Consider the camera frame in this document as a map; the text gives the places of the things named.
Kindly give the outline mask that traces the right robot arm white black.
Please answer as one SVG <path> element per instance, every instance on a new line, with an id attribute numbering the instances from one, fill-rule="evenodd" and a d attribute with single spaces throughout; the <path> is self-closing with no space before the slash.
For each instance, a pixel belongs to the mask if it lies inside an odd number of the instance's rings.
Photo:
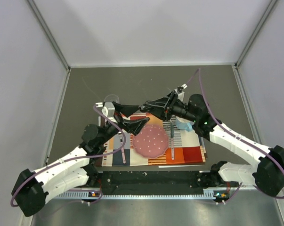
<path id="1" fill-rule="evenodd" d="M 213 165 L 211 181 L 214 185 L 222 186 L 234 181 L 252 185 L 268 196 L 281 198 L 278 194 L 284 188 L 284 148 L 279 145 L 268 147 L 233 131 L 213 117 L 201 94 L 191 95 L 185 104 L 178 93 L 172 91 L 163 98 L 146 101 L 139 110 L 162 121 L 168 121 L 172 116 L 191 121 L 198 136 L 226 148 L 247 162 L 241 165 L 220 161 Z"/>

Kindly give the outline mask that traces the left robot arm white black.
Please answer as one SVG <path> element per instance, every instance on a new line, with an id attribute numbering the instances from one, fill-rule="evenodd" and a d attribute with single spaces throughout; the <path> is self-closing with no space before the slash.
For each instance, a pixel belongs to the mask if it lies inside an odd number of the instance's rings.
<path id="1" fill-rule="evenodd" d="M 93 106 L 106 124 L 103 127 L 89 124 L 85 127 L 82 142 L 69 154 L 55 162 L 34 171 L 23 170 L 12 190 L 10 205 L 19 207 L 26 217 L 38 213 L 50 200 L 78 186 L 94 186 L 98 176 L 93 166 L 98 158 L 105 157 L 105 143 L 115 135 L 121 134 L 123 143 L 116 151 L 126 144 L 126 133 L 137 135 L 149 122 L 149 118 L 127 120 L 117 110 L 112 110 L 112 117 L 100 111 L 103 102 Z"/>

